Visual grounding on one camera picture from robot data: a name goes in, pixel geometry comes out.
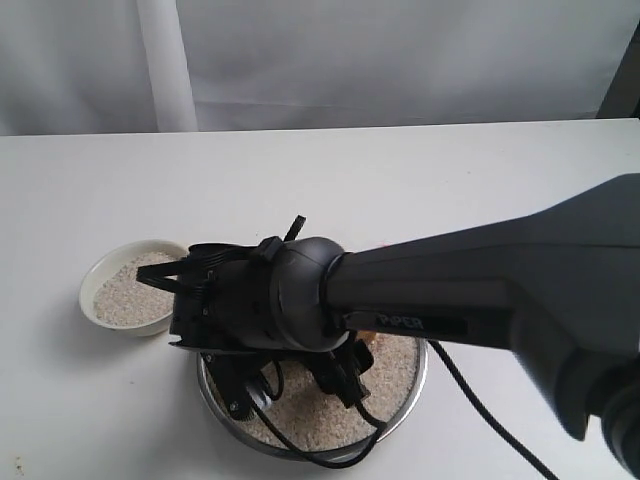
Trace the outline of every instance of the robotic arm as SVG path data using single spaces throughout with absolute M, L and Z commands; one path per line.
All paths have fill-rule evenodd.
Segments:
M 509 349 L 569 435 L 602 417 L 611 452 L 640 478 L 640 174 L 529 217 L 360 253 L 294 240 L 300 227 L 141 268 L 177 293 L 177 345 L 318 359 L 371 330 Z

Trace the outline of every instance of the white ceramic bowl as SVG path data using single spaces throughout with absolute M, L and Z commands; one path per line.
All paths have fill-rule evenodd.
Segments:
M 96 316 L 93 300 L 104 283 L 112 278 L 127 263 L 140 255 L 151 252 L 163 252 L 172 257 L 181 258 L 188 251 L 182 245 L 165 240 L 142 240 L 129 243 L 107 253 L 85 275 L 80 286 L 80 309 L 85 317 L 96 325 L 115 330 L 134 337 L 146 337 L 163 332 L 171 325 L 171 311 L 162 317 L 155 318 L 140 325 L 119 326 L 103 322 Z

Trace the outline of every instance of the uncooked rice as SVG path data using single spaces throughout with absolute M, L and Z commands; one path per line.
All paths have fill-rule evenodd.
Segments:
M 364 405 L 373 416 L 388 421 L 402 407 L 415 382 L 418 345 L 413 338 L 378 334 L 369 348 L 374 364 L 360 377 L 371 391 Z M 331 450 L 351 445 L 373 433 L 373 427 L 355 408 L 347 410 L 335 395 L 322 393 L 311 373 L 300 363 L 282 362 L 282 370 L 284 393 L 266 414 L 296 446 L 306 451 Z M 275 386 L 277 377 L 273 365 L 263 372 Z M 207 379 L 211 386 L 211 377 Z M 217 397 L 215 387 L 212 390 Z M 257 416 L 248 422 L 235 423 L 260 442 L 283 446 Z
M 110 325 L 136 326 L 171 312 L 173 294 L 136 281 L 138 267 L 176 260 L 163 252 L 136 257 L 107 280 L 93 301 L 98 319 Z

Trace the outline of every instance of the white table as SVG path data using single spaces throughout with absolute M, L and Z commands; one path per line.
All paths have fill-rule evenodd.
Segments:
M 640 171 L 636 120 L 0 138 L 0 478 L 537 479 L 435 356 L 409 420 L 330 472 L 255 453 L 204 408 L 167 334 L 82 318 L 82 276 L 143 238 L 303 235 L 351 250 L 521 216 Z M 592 419 L 569 438 L 508 352 L 450 346 L 480 398 L 562 479 L 624 479 Z

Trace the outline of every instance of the white curtain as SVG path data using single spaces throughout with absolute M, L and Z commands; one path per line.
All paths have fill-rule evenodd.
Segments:
M 589 118 L 638 0 L 4 0 L 0 134 Z

